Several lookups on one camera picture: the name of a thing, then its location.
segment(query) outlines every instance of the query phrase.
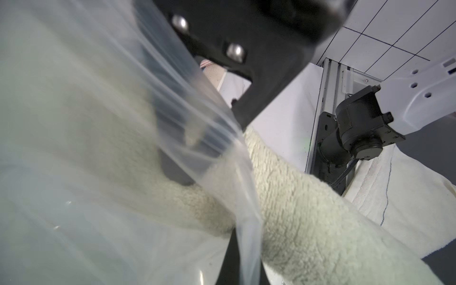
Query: metal frame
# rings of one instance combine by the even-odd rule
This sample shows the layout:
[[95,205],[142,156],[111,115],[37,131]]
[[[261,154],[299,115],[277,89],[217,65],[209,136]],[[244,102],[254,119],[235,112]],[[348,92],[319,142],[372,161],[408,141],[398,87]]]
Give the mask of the metal frame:
[[326,58],[323,61],[323,75],[321,77],[320,94],[315,111],[314,125],[312,129],[311,145],[307,157],[306,173],[311,172],[315,158],[316,131],[321,113],[336,113],[336,107],[347,97],[342,92],[342,77],[345,70],[350,70],[346,65]]
[[[320,94],[315,112],[314,125],[312,129],[311,145],[307,157],[306,173],[312,173],[315,166],[317,130],[320,123],[320,116],[323,112],[335,115],[336,107],[353,93],[359,91],[363,85],[378,85],[381,80],[352,69],[344,64],[325,58],[322,64],[323,75],[321,78]],[[353,178],[354,171],[347,175],[346,185]]]

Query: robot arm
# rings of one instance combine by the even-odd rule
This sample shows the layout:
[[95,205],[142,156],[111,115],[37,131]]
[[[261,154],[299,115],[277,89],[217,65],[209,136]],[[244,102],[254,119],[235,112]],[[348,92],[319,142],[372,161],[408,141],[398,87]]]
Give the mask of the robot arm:
[[[353,0],[154,2],[193,56],[210,59],[252,81],[232,109],[242,129],[305,67],[318,42],[342,24],[354,4]],[[423,78],[417,82],[418,87],[429,87],[420,92],[409,87],[408,80],[413,79],[403,78],[402,81],[385,81],[381,87],[367,87],[342,102],[336,111],[338,121],[334,131],[319,141],[320,155],[317,157],[320,157],[321,166],[328,165],[322,169],[347,164],[351,157],[372,159],[380,154],[383,146],[404,140],[404,135],[439,115],[454,111],[453,97],[451,108],[449,104],[443,104],[444,109],[436,110],[434,116],[422,116],[420,123],[416,123],[416,113],[410,111],[416,104],[415,98],[432,92],[433,100],[440,93],[440,89],[430,89],[429,81],[425,80],[428,73],[434,73],[433,69],[416,74],[417,80]],[[450,79],[441,79],[438,86],[445,89],[450,83]],[[406,91],[395,90],[396,84],[404,84]],[[407,96],[399,100],[397,94]],[[449,91],[445,98],[452,99]],[[325,117],[327,115],[334,123],[333,115],[325,114]],[[166,160],[162,159],[162,169],[169,178],[169,173],[179,171],[177,166],[170,166],[167,167]],[[187,182],[173,180],[180,184]],[[232,234],[217,284],[237,284],[238,273],[238,247],[236,235]],[[260,283],[269,283],[263,269]]]
[[411,71],[408,77],[368,86],[341,102],[332,132],[318,141],[314,161],[318,170],[314,174],[333,182],[325,179],[325,169],[342,167],[352,158],[375,158],[383,147],[405,140],[405,135],[454,112],[455,72],[456,54],[452,54]]
[[410,72],[405,78],[383,81],[375,97],[388,125],[402,135],[456,111],[456,53]]

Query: metal screw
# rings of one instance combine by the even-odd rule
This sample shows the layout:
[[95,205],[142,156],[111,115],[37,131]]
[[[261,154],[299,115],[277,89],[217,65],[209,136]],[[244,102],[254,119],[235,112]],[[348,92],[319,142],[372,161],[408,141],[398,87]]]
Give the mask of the metal screw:
[[227,57],[231,58],[235,62],[243,63],[245,57],[245,51],[242,46],[231,43],[227,49]]
[[179,15],[173,15],[171,18],[171,24],[173,27],[181,33],[188,33],[188,22],[184,17]]

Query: white towel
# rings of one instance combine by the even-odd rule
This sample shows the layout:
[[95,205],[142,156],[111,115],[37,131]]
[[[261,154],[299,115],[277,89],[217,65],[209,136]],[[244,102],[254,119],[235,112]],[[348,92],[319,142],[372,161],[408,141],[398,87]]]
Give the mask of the white towel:
[[456,238],[456,187],[396,145],[361,161],[345,198],[420,257]]

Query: white ceiling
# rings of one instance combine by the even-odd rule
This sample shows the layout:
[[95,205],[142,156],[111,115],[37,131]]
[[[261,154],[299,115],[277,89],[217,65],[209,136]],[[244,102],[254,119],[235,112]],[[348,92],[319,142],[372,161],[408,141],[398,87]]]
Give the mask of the white ceiling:
[[456,0],[357,0],[311,62],[327,57],[381,80],[398,77],[456,51],[455,22]]

